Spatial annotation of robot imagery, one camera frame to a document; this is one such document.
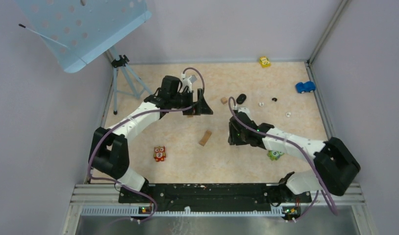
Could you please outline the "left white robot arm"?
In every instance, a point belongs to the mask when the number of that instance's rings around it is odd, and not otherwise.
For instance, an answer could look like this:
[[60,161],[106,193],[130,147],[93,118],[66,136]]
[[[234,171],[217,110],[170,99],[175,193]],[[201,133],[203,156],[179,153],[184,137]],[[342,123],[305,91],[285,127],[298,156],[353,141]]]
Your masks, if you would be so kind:
[[165,76],[156,93],[146,97],[133,113],[110,128],[99,127],[94,132],[89,167],[130,188],[130,196],[136,202],[146,201],[148,180],[130,167],[128,144],[169,112],[182,112],[186,116],[212,115],[213,110],[203,97],[204,88],[198,89],[197,101],[193,100],[193,95],[187,78]]

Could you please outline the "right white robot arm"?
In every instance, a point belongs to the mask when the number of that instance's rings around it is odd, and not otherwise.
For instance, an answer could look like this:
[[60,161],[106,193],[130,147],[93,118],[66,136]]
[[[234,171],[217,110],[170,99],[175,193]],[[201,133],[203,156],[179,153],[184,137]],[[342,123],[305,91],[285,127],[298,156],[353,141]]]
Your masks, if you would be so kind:
[[257,125],[247,112],[232,114],[228,143],[278,151],[309,163],[310,170],[291,173],[286,177],[285,185],[279,188],[279,196],[286,202],[292,202],[303,192],[315,190],[321,190],[327,196],[342,196],[361,170],[341,139],[312,140],[268,123]]

